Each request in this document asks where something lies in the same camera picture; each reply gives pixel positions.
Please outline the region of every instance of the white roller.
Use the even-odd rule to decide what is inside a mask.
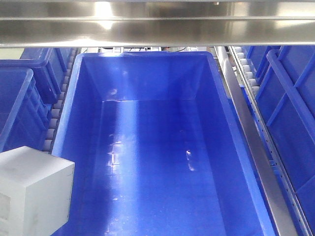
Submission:
[[[69,80],[70,80],[70,77],[69,76],[65,76],[63,83],[64,84],[69,84]]]
[[[48,129],[46,139],[54,139],[55,133],[55,129]]]
[[[67,84],[63,84],[63,87],[61,88],[62,92],[66,92],[67,91]]]
[[[58,126],[58,124],[59,124],[59,120],[58,120],[58,119],[55,119],[55,118],[52,118],[52,119],[50,120],[50,123],[49,123],[49,128],[50,128],[50,129],[56,129],[57,126]]]
[[[52,118],[59,119],[59,117],[61,115],[61,110],[60,109],[52,109],[51,115],[52,115]]]
[[[53,145],[53,141],[51,139],[46,139],[44,142],[43,151],[50,151]]]
[[[258,84],[257,84],[257,82],[256,82],[256,79],[249,79],[248,82],[249,82],[249,84],[250,84],[251,87],[253,87],[253,86],[258,86]]]
[[[247,62],[246,58],[240,59],[240,63],[241,63],[241,65],[248,65],[248,62]]]
[[[244,72],[250,72],[251,71],[251,68],[249,65],[243,65],[242,67],[243,67]]]
[[[256,96],[258,94],[258,91],[259,91],[259,86],[253,86],[252,87],[252,92],[253,92],[254,96]]]
[[[59,100],[64,100],[65,98],[65,92],[61,92],[61,94],[59,95]]]
[[[245,72],[245,76],[248,80],[254,78],[254,74],[251,71]]]
[[[58,100],[58,102],[54,104],[54,109],[61,109],[62,107],[63,107],[62,100]]]
[[[235,47],[234,48],[236,53],[241,53],[242,52],[242,48],[241,47]]]
[[[237,53],[237,57],[239,59],[243,59],[243,58],[245,58],[245,55],[244,55],[244,53]]]
[[[70,56],[70,57],[69,57],[69,62],[73,63],[73,62],[74,62],[74,59],[75,59],[74,56]]]
[[[66,76],[70,76],[71,75],[71,69],[67,69],[67,72],[65,73]]]

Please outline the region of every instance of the blue plastic bin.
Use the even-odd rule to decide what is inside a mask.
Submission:
[[[315,118],[315,46],[282,46],[278,59]]]
[[[242,46],[242,51],[245,56],[247,56],[250,49],[251,49],[251,46]]]
[[[246,58],[249,59],[250,67],[259,85],[269,66],[269,62],[266,58],[267,53],[272,49],[279,48],[280,46],[250,46],[250,48],[247,49]]]
[[[0,152],[21,146],[42,150],[50,115],[31,69],[0,68]]]
[[[271,67],[256,97],[257,103],[315,232],[315,119],[277,51],[271,50],[267,58]]]
[[[67,71],[71,51],[72,48],[56,48],[56,52],[64,72]]]
[[[0,60],[0,67],[8,66],[31,68],[43,102],[57,102],[64,75],[54,48],[26,48],[20,59]]]
[[[275,235],[207,52],[79,55],[52,154],[76,164],[54,236]]]

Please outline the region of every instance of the metal frame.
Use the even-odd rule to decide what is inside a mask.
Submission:
[[[227,88],[230,92],[236,113],[239,117],[241,127],[246,137],[275,229],[280,236],[297,236],[298,233],[294,227],[281,189],[277,183],[277,179],[269,164],[262,140],[260,139],[255,122],[247,107],[225,48],[215,47],[215,50]]]
[[[0,47],[314,44],[315,2],[0,0]]]

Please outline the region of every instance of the metal side rail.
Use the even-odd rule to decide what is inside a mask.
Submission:
[[[215,51],[245,134],[275,230],[280,236],[297,236],[297,230],[295,229],[277,179],[269,164],[266,150],[230,64],[225,47],[215,47]]]
[[[234,58],[234,61],[236,63],[236,68],[238,75],[241,78],[241,82],[243,83],[245,87],[245,91],[247,94],[247,97],[251,103],[252,110],[254,112],[254,115],[257,120],[257,127],[260,129],[260,133],[262,135],[262,138],[266,141],[266,145],[268,147],[268,151],[270,152],[274,163],[275,163],[275,168],[277,171],[280,173],[280,178],[281,182],[283,184],[283,187],[285,188],[286,194],[292,204],[292,209],[294,210],[295,216],[298,219],[298,222],[300,224],[301,230],[303,232],[304,236],[311,236],[312,231],[309,227],[309,224],[306,220],[306,217],[303,213],[303,210],[301,208],[301,205],[298,201],[298,198],[294,192],[294,189],[292,187],[292,184],[289,180],[289,177],[287,175],[287,172],[284,168],[284,165],[281,161],[281,158],[279,156],[279,153],[275,147],[275,144],[271,138],[271,135],[267,129],[267,126],[261,116],[261,113],[259,111],[258,105],[255,100],[255,92],[252,89],[252,86],[250,85],[249,81],[246,79],[245,71],[242,69],[242,64],[240,62],[240,59],[237,57],[237,51],[235,50],[235,47],[229,47],[229,50]]]
[[[52,118],[49,123],[49,129],[47,131],[46,140],[44,143],[43,152],[51,154],[51,151],[53,149],[61,113],[63,111],[63,104],[66,97],[66,93],[68,90],[68,85],[71,77],[72,68],[74,65],[75,57],[80,53],[79,48],[74,48],[71,51],[71,56],[67,65],[67,71],[64,73],[64,81],[63,81],[63,87],[62,92],[59,95],[58,102],[53,104],[51,107],[51,114]]]

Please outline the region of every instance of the stainless steel bar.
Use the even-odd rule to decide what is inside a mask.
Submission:
[[[77,2],[77,0],[1,0],[2,2]],[[97,2],[102,0],[80,0],[83,2]],[[242,0],[242,2],[274,2],[275,0]],[[146,0],[111,0],[111,2],[148,2]],[[239,2],[238,0],[151,0],[150,2]],[[284,2],[296,2],[296,0],[285,0]],[[299,2],[311,2],[311,0],[300,0]]]
[[[0,47],[314,44],[315,20],[1,21]]]
[[[315,19],[315,2],[3,2],[7,20]]]
[[[257,132],[254,120],[247,107],[238,81],[230,65],[224,47],[215,47],[218,60],[224,75],[233,104],[245,134],[254,165],[266,197],[267,205],[272,214],[275,228],[280,236],[297,236],[289,210],[277,183],[276,177],[269,165],[268,157]]]
[[[315,2],[0,0],[0,47],[315,43]]]

